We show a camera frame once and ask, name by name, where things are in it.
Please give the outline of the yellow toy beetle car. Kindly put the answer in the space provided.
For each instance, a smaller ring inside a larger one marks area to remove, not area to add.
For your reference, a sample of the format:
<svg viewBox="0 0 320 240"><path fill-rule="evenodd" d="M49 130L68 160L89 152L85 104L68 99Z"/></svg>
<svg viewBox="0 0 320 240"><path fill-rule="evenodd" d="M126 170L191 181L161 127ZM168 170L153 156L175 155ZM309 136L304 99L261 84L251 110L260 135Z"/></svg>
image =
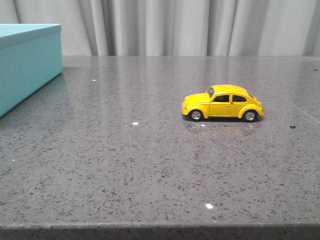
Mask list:
<svg viewBox="0 0 320 240"><path fill-rule="evenodd" d="M206 92L186 96L181 111L196 122L208 118L237 118L250 123L265 115L263 104L254 95L230 84L212 85Z"/></svg>

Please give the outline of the grey pleated curtain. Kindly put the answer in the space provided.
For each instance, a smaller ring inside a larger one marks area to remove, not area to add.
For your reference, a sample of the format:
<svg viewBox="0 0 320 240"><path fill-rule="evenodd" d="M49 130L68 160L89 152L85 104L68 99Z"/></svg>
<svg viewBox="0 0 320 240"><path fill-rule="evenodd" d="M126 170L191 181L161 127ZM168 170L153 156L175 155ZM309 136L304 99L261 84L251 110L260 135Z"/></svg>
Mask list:
<svg viewBox="0 0 320 240"><path fill-rule="evenodd" d="M319 56L317 0L3 0L3 24L61 24L66 56Z"/></svg>

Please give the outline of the light blue storage box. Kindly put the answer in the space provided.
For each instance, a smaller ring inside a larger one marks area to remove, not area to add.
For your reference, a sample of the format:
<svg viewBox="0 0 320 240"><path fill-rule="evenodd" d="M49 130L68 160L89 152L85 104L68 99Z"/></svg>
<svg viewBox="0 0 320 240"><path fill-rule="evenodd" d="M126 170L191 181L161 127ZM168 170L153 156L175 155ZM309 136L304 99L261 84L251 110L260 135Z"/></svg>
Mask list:
<svg viewBox="0 0 320 240"><path fill-rule="evenodd" d="M60 24L1 24L0 114L63 72Z"/></svg>

